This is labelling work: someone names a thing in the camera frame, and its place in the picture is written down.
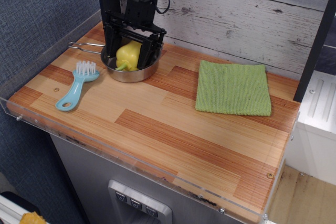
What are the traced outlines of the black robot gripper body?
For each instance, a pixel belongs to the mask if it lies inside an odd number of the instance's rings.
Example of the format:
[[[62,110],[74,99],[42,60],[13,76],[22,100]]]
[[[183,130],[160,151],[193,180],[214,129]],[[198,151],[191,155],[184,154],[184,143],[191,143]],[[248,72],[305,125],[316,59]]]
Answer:
[[[160,47],[163,45],[165,29],[153,23],[158,0],[127,0],[120,35],[122,38],[143,43],[150,35],[159,37]]]

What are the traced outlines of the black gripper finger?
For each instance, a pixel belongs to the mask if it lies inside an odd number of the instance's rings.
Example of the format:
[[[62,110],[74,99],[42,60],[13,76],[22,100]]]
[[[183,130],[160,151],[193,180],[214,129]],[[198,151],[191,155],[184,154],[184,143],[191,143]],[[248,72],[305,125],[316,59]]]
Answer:
[[[138,59],[138,69],[144,69],[151,66],[157,60],[160,53],[159,37],[157,35],[150,35],[146,38],[140,48]]]
[[[120,48],[122,41],[120,29],[118,27],[107,24],[105,26],[104,35],[106,41],[104,56],[107,58],[113,58],[116,56],[116,52]]]

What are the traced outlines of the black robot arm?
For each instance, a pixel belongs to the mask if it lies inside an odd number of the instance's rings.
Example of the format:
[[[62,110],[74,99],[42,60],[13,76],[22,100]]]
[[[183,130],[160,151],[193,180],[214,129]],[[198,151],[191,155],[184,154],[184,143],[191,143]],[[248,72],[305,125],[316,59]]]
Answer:
[[[125,12],[106,11],[107,57],[116,57],[116,70],[136,71],[152,65],[163,47],[166,30],[153,23],[158,0],[127,0]]]

